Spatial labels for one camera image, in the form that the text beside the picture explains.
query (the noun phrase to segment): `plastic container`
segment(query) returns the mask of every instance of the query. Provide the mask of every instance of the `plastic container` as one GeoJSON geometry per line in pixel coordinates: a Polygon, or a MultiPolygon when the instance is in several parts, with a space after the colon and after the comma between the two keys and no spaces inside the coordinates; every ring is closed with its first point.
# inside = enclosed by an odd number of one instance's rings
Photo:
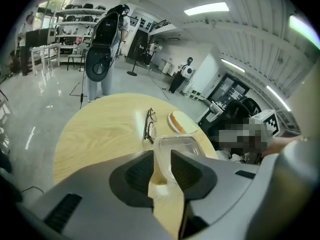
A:
{"type": "Polygon", "coordinates": [[[171,172],[171,150],[189,152],[200,156],[204,156],[205,154],[196,139],[189,134],[161,136],[155,139],[153,151],[160,171],[167,181],[177,184],[177,181],[171,172]]]}

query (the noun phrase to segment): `glossy floor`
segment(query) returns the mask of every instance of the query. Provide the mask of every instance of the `glossy floor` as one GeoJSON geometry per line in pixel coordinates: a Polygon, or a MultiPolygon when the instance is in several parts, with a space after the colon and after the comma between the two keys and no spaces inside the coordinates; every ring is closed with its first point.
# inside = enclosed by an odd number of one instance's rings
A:
{"type": "MultiPolygon", "coordinates": [[[[113,74],[113,93],[140,93],[171,103],[196,120],[206,109],[200,101],[188,99],[178,92],[170,94],[168,77],[138,67],[138,76],[126,72],[132,65],[123,58],[116,61],[113,74]]],[[[0,107],[2,145],[10,149],[13,175],[9,176],[18,189],[36,186],[47,191],[54,185],[53,162],[59,136],[80,108],[83,73],[78,67],[62,65],[46,75],[38,67],[34,76],[14,76],[0,85],[9,102],[0,107]]],[[[86,98],[82,106],[88,104],[86,98]]],[[[28,206],[41,192],[35,188],[23,193],[28,206]]]]}

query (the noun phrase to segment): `bread slice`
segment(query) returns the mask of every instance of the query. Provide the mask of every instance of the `bread slice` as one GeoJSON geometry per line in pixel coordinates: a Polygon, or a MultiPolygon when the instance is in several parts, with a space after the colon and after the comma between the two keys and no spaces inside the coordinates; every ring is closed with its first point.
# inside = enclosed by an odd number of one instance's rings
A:
{"type": "Polygon", "coordinates": [[[198,130],[196,123],[181,111],[173,111],[170,114],[170,119],[182,134],[192,134],[198,130]]]}

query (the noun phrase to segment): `ceiling light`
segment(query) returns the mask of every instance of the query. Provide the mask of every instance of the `ceiling light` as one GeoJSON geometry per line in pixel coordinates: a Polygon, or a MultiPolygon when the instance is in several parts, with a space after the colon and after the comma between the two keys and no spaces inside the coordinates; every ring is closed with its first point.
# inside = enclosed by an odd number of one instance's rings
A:
{"type": "Polygon", "coordinates": [[[195,14],[203,14],[203,13],[210,13],[210,12],[228,12],[229,8],[225,2],[217,2],[206,4],[198,7],[194,7],[184,12],[188,15],[195,15],[195,14]]]}
{"type": "Polygon", "coordinates": [[[319,36],[311,26],[309,26],[308,24],[306,24],[294,15],[291,15],[289,18],[289,26],[290,28],[294,29],[295,31],[303,35],[310,42],[312,42],[318,49],[320,49],[319,36]]]}
{"type": "Polygon", "coordinates": [[[286,108],[286,110],[288,111],[291,111],[291,109],[288,107],[288,105],[284,102],[284,100],[282,98],[280,98],[280,96],[274,91],[271,89],[271,87],[269,85],[267,85],[266,87],[270,92],[273,93],[274,96],[277,97],[277,99],[282,103],[282,105],[284,105],[284,107],[286,108]]]}
{"type": "Polygon", "coordinates": [[[243,69],[243,68],[241,68],[241,67],[239,67],[239,66],[237,66],[237,65],[235,65],[235,64],[232,64],[231,62],[229,62],[229,61],[226,61],[225,59],[221,59],[224,63],[227,63],[227,64],[229,64],[229,65],[231,65],[232,67],[235,67],[237,70],[240,70],[240,71],[242,71],[243,73],[245,73],[246,71],[243,69]]]}

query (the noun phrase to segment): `round wooden table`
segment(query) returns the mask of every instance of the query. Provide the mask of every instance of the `round wooden table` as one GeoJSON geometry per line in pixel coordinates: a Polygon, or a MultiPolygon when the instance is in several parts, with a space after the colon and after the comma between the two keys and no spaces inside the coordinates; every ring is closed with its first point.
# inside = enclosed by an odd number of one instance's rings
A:
{"type": "MultiPolygon", "coordinates": [[[[92,164],[152,150],[150,141],[143,140],[150,108],[157,117],[154,124],[157,137],[175,135],[168,124],[168,115],[179,109],[163,100],[137,93],[119,93],[86,105],[71,118],[60,135],[54,156],[54,182],[57,184],[92,164]]],[[[217,159],[212,144],[200,128],[194,138],[207,157],[217,159]]],[[[163,180],[156,166],[148,196],[153,198],[154,216],[174,238],[178,238],[184,195],[177,184],[163,180]]]]}

